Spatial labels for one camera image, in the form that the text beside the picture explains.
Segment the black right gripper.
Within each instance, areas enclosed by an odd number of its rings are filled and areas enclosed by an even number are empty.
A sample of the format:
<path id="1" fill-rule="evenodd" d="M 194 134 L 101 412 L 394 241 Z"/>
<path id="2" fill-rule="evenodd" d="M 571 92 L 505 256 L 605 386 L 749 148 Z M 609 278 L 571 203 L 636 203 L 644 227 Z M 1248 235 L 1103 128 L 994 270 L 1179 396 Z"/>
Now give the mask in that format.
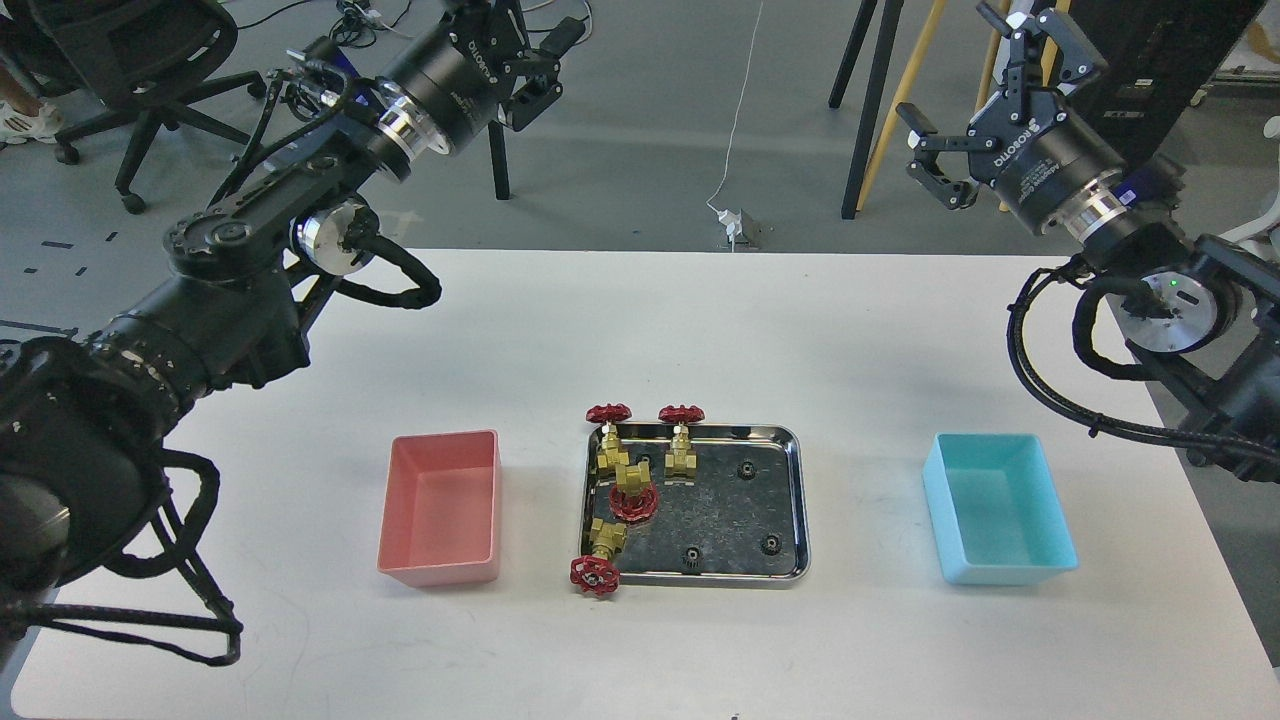
<path id="1" fill-rule="evenodd" d="M 1028 1 L 1012 13 L 986 1 L 977 5 L 995 31 L 978 95 L 987 104 L 969 124 L 977 136 L 941 135 L 913 102 L 899 102 L 895 111 L 916 138 L 908 174 L 946 209 L 970 208 L 978 188 L 973 181 L 950 179 L 940 168 L 940 154 L 972 154 L 970 177 L 991 184 L 1014 217 L 1039 236 L 1068 199 L 1092 181 L 1119 176 L 1124 160 L 1066 102 L 1108 73 L 1105 55 L 1057 1 L 1037 12 L 1033 5 Z M 1030 100 L 1023 124 L 1012 120 L 1012 100 L 1001 95 L 1016 85 L 1009 74 L 1014 69 L 1024 70 Z M 995 138 L 989 152 L 986 137 Z"/>

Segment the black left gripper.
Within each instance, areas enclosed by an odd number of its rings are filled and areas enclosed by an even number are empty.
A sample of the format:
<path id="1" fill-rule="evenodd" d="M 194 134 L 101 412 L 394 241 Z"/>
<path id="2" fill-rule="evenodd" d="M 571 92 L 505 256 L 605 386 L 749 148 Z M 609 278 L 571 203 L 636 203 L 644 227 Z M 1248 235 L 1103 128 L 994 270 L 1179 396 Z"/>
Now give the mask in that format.
<path id="1" fill-rule="evenodd" d="M 567 15 L 520 54 L 521 20 L 513 8 L 449 8 L 380 72 L 387 105 L 380 132 L 410 158 L 428 150 L 457 152 L 497 118 L 502 91 L 511 91 L 506 76 L 558 73 L 561 59 L 586 31 L 586 20 Z M 562 94 L 559 82 L 530 79 L 506 100 L 506 127 L 524 131 Z"/>

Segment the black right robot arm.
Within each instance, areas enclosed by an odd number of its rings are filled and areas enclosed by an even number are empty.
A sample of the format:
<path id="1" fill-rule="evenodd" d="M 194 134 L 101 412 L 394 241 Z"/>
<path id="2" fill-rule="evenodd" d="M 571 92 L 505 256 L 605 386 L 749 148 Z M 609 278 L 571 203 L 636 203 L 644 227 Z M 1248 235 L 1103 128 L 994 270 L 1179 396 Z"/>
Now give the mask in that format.
<path id="1" fill-rule="evenodd" d="M 1085 85 L 1106 60 L 1066 14 L 1007 22 L 979 14 L 1009 44 L 1007 65 L 965 135 L 941 135 L 910 102 L 897 114 L 914 135 L 908 172 L 951 210 L 991 188 L 1034 234 L 1062 227 L 1082 249 L 1034 272 L 1009 306 L 1007 354 L 1028 392 L 1056 414 L 1146 445 L 1183 448 L 1244 482 L 1277 480 L 1277 265 L 1213 234 L 1189 241 L 1164 217 L 1112 192 L 1121 158 L 1073 113 L 1061 83 Z M 1043 79 L 1041 50 L 1057 44 L 1061 79 Z M 1116 380 L 1155 380 L 1183 405 L 1175 429 L 1125 421 L 1053 389 L 1033 368 L 1024 322 L 1052 282 L 1079 288 L 1071 345 Z"/>

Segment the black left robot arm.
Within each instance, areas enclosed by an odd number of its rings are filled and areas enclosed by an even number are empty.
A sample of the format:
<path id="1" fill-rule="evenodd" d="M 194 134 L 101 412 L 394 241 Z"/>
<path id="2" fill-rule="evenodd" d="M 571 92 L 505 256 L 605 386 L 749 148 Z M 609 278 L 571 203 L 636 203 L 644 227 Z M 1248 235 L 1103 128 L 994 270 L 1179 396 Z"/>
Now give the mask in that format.
<path id="1" fill-rule="evenodd" d="M 589 28 L 567 15 L 534 44 L 517 1 L 448 1 L 371 77 L 316 40 L 268 90 L 297 87 L 314 114 L 269 146 L 252 136 L 210 204 L 170 227 L 169 281 L 82 341 L 3 352 L 4 659 L 33 626 L 145 643 L 116 624 L 219 633 L 214 656 L 152 647 L 212 667 L 239 659 L 243 626 L 197 552 L 219 471 L 165 437 L 212 392 L 307 366 L 335 293 L 435 304 L 439 279 L 381 233 L 361 187 L 488 132 L 507 199 L 502 132 L 561 97 L 562 59 Z"/>

